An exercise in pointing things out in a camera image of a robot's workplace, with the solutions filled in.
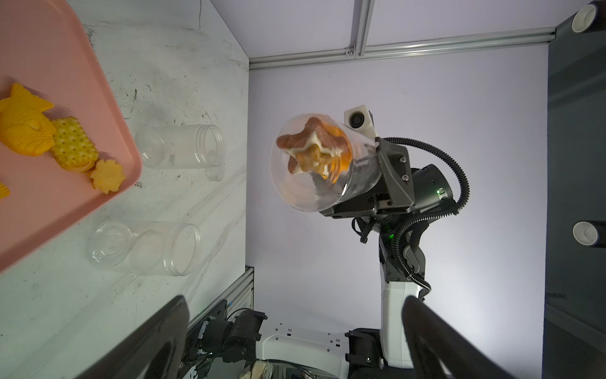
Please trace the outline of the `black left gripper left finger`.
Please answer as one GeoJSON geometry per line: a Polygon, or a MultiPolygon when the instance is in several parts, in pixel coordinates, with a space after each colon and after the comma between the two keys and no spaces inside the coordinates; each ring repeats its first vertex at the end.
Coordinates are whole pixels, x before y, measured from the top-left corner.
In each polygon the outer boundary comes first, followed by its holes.
{"type": "Polygon", "coordinates": [[[178,295],[79,378],[176,378],[186,347],[189,309],[178,295]]]}

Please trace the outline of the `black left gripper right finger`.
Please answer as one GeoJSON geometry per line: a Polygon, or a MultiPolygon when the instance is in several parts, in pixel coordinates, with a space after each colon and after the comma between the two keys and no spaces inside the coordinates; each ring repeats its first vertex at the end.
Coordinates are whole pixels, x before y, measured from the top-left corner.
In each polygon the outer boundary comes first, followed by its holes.
{"type": "Polygon", "coordinates": [[[511,377],[418,298],[405,300],[401,317],[418,378],[511,377]]]}

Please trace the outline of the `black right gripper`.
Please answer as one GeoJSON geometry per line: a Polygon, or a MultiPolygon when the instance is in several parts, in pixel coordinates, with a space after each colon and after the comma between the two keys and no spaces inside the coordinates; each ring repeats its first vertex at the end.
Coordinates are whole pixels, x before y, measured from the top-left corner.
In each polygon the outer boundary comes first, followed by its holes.
{"type": "Polygon", "coordinates": [[[403,216],[406,220],[438,220],[455,213],[455,199],[448,180],[430,164],[422,169],[410,166],[408,148],[418,148],[443,161],[450,169],[455,160],[428,143],[404,137],[377,137],[380,178],[362,194],[322,210],[334,219],[403,216]]]}

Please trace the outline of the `clear jar with brown cookies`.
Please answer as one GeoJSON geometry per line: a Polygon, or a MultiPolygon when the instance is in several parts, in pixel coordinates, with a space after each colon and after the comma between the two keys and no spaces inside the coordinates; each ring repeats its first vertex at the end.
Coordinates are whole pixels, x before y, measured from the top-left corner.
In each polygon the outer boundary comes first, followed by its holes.
{"type": "Polygon", "coordinates": [[[380,180],[377,133],[322,114],[298,115],[281,129],[271,149],[270,172],[282,200],[315,213],[370,191],[380,180]]]}

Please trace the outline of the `clear jar with orange cookies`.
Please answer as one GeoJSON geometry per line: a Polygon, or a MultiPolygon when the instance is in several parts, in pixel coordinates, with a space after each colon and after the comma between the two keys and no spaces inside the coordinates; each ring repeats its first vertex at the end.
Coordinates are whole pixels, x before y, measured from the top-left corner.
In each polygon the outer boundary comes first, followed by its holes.
{"type": "Polygon", "coordinates": [[[194,224],[107,221],[91,233],[87,254],[102,269],[142,276],[187,276],[200,260],[201,233],[194,224]]]}

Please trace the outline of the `clear plastic cookie jar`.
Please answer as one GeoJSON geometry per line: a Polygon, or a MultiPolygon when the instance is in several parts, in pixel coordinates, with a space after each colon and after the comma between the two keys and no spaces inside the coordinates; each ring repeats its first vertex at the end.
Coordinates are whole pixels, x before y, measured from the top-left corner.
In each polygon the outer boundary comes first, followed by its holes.
{"type": "Polygon", "coordinates": [[[159,170],[215,168],[226,155],[222,132],[215,125],[146,128],[135,142],[144,165],[159,170]]]}

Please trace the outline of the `brown and orange cookies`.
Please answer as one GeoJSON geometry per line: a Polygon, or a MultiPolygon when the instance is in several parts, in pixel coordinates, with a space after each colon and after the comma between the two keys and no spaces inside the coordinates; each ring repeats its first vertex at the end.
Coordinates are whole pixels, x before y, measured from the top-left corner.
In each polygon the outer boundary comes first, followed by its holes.
{"type": "Polygon", "coordinates": [[[287,169],[291,175],[317,174],[330,183],[347,173],[353,161],[345,132],[319,117],[310,117],[296,134],[277,137],[276,146],[289,156],[287,169]]]}

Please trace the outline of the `clear plastic jar lid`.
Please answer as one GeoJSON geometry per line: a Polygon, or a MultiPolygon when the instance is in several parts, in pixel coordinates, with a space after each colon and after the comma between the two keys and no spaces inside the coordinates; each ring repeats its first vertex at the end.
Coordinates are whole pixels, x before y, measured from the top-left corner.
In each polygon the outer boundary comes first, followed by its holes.
{"type": "Polygon", "coordinates": [[[226,165],[224,163],[218,166],[207,167],[205,169],[205,175],[211,182],[221,182],[224,178],[226,165]]]}

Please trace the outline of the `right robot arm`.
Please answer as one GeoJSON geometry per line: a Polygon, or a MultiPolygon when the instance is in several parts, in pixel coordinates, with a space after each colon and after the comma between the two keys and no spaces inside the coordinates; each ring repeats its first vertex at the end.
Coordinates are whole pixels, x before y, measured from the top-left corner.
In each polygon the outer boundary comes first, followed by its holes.
{"type": "Polygon", "coordinates": [[[323,216],[350,219],[361,242],[379,235],[381,326],[346,333],[320,333],[266,320],[256,352],[265,363],[288,365],[310,377],[369,378],[412,374],[413,363],[401,319],[408,299],[423,300],[421,236],[433,221],[453,216],[470,197],[467,177],[443,150],[403,137],[377,138],[380,179],[345,202],[320,209],[323,216]]]}

